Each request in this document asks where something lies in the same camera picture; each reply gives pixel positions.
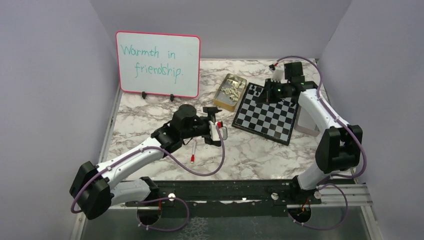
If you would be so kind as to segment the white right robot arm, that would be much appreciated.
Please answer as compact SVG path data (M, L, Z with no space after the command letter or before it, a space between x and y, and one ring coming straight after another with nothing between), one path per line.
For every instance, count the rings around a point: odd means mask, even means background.
M269 69L273 75L265 80L260 101L274 104L291 98L310 115L322 134L315 163L295 176L289 185L289 199L300 204L314 194L321 181L359 164L363 130L359 125L349 124L328 106L318 85L306 81L300 61L286 63L282 70L274 63Z

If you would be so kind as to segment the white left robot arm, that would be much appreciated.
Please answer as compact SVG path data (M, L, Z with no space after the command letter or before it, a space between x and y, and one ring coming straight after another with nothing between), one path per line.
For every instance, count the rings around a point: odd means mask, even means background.
M193 105L182 104L172 118L156 129L150 137L128 152L109 161L93 164L83 163L74 177L69 193L73 198L70 211L84 213L93 220L105 213L111 206L135 200L144 205L152 205L157 200L157 191L148 178L125 182L135 171L165 157L196 176L195 172L176 160L172 153L184 145L185 139L202 137L207 145L225 149L224 140L228 137L227 128L216 114L220 109L213 106L202 108L204 116L199 116Z

